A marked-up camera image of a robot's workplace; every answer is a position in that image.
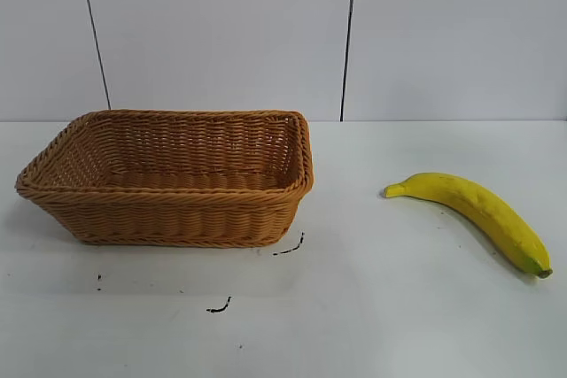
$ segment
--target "white table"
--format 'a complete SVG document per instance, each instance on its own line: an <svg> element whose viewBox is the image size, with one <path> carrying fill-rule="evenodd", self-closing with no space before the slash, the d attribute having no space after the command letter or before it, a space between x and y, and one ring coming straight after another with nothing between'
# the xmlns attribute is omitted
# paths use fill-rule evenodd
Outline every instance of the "white table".
<svg viewBox="0 0 567 378"><path fill-rule="evenodd" d="M0 124L2 378L567 375L565 122L313 123L315 187L258 250L76 242L13 190L63 126ZM501 195L555 273L527 279L448 209L377 195L422 171Z"/></svg>

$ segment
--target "woven basket wall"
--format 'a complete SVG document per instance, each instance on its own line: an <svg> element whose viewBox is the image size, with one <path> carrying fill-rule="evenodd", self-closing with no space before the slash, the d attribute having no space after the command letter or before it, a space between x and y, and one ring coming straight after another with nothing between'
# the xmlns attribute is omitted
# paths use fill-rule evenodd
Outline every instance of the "woven basket wall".
<svg viewBox="0 0 567 378"><path fill-rule="evenodd" d="M93 112L16 189L87 243L253 247L278 241L313 185L297 112Z"/></svg>

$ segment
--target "black line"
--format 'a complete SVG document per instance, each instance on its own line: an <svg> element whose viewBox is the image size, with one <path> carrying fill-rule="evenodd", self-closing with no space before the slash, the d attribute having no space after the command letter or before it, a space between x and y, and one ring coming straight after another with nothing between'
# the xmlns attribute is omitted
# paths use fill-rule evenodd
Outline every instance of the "black line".
<svg viewBox="0 0 567 378"><path fill-rule="evenodd" d="M227 298L227 303L221 307L220 309L206 309L209 313L220 313L220 312L224 312L225 310L227 310L227 307L230 304L230 300L232 299L232 296L229 296L229 298Z"/></svg>
<svg viewBox="0 0 567 378"><path fill-rule="evenodd" d="M98 46L97 28L95 27L95 20L92 17L92 7L90 6L90 0L87 0L87 7L89 8L90 27L92 28L92 35L95 39L95 46L97 47L98 66L100 67L100 74L102 75L103 85L105 87L106 104L108 105L108 109L111 110L112 108L110 106L110 97L108 96L108 86L106 85L105 68L103 67L103 59L100 56L100 47Z"/></svg>
<svg viewBox="0 0 567 378"><path fill-rule="evenodd" d="M301 246L301 244L303 243L303 237L304 236L305 236L305 232L301 232L301 238L299 239L299 243L298 243L297 247L290 248L289 250L286 250L286 251L274 252L274 253L272 253L272 255L273 256L279 256L280 254L287 254L288 252L298 250L299 247Z"/></svg>
<svg viewBox="0 0 567 378"><path fill-rule="evenodd" d="M346 74L348 73L348 54L351 49L351 25L353 23L354 0L349 1L348 5L348 24L346 26L346 46L345 46L345 69L343 70L343 94L340 99L340 120L345 118L345 93L346 93Z"/></svg>

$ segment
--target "yellow banana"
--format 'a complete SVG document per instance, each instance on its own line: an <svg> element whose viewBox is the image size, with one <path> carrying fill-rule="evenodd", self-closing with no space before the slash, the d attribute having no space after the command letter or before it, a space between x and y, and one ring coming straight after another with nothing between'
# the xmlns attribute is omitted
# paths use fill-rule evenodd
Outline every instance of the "yellow banana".
<svg viewBox="0 0 567 378"><path fill-rule="evenodd" d="M450 207L482 229L517 268L540 278L552 270L536 233L512 208L474 181L441 173L414 174L384 189L384 196L415 197Z"/></svg>

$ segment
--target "white wall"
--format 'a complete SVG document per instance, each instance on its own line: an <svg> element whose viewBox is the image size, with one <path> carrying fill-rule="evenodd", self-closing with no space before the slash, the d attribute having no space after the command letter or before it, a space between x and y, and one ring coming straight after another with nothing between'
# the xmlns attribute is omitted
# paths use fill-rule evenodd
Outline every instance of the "white wall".
<svg viewBox="0 0 567 378"><path fill-rule="evenodd" d="M338 120L348 0L91 0L113 108Z"/></svg>
<svg viewBox="0 0 567 378"><path fill-rule="evenodd" d="M355 0L346 120L566 116L565 0Z"/></svg>
<svg viewBox="0 0 567 378"><path fill-rule="evenodd" d="M85 0L0 0L0 120L105 107Z"/></svg>

